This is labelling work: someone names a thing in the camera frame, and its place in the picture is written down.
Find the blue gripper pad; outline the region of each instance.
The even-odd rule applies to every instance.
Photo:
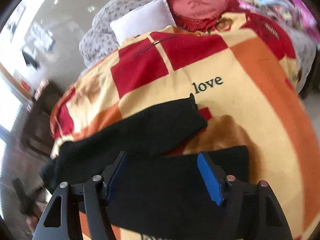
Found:
[[[201,173],[202,179],[204,181],[204,184],[207,188],[211,200],[214,201],[218,206],[221,206],[223,202],[221,194],[221,185],[218,182],[217,177],[214,175],[213,170],[207,163],[202,153],[198,154],[197,163],[198,169]]]

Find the wooden furniture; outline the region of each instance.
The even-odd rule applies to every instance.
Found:
[[[50,156],[54,144],[50,130],[50,113],[61,96],[58,87],[50,82],[39,99],[33,99],[33,107],[22,129],[21,145],[40,155]]]

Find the floral fabric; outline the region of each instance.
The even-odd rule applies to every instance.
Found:
[[[91,68],[118,48],[116,36],[110,28],[113,20],[151,1],[153,0],[111,0],[108,2],[94,17],[92,28],[79,43],[84,64]]]
[[[300,93],[316,57],[316,44],[303,31],[291,28],[285,23],[279,23],[279,25],[289,35],[296,53],[297,70],[299,72],[299,83],[296,92]]]
[[[240,6],[252,12],[268,15],[280,22],[285,22],[289,27],[302,29],[315,42],[320,42],[317,23],[306,5],[301,0],[277,0],[276,3],[263,6],[266,0],[238,0]]]

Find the white pillow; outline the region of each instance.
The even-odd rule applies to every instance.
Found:
[[[166,0],[153,0],[110,23],[121,45],[127,38],[176,26]]]

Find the orange stripe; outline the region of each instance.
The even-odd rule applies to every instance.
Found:
[[[320,183],[315,182],[320,178],[320,154],[311,121],[295,91],[286,85],[287,77],[276,57],[259,38],[230,49],[281,119],[295,148],[304,186],[305,230],[320,211]]]
[[[88,227],[88,223],[87,223],[87,216],[82,213],[81,211],[79,211],[80,214],[80,225],[81,225],[81,231],[83,234],[85,234],[87,237],[90,237],[90,232],[89,232],[89,227]]]
[[[121,240],[120,228],[114,225],[111,225],[111,227],[112,227],[113,233],[115,234],[116,239]]]
[[[103,128],[113,124],[122,119],[122,115],[118,108],[118,102],[113,106],[101,111],[95,116],[92,122],[81,130],[80,133],[72,134],[74,141],[79,141],[88,138],[93,134],[101,131]]]

